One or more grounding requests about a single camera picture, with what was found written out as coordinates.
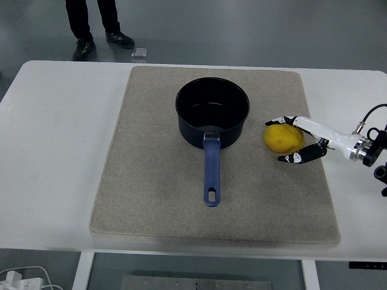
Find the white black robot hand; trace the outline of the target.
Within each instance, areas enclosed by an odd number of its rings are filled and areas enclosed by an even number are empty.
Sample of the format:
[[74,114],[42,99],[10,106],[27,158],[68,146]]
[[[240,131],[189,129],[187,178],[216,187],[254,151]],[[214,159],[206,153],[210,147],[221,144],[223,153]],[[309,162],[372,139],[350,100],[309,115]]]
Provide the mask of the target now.
[[341,151],[348,160],[364,159],[365,138],[359,134],[343,135],[307,117],[283,116],[266,122],[267,126],[273,124],[289,124],[298,127],[317,139],[316,143],[306,146],[295,153],[278,157],[279,161],[295,164],[308,163],[325,156],[328,149]]

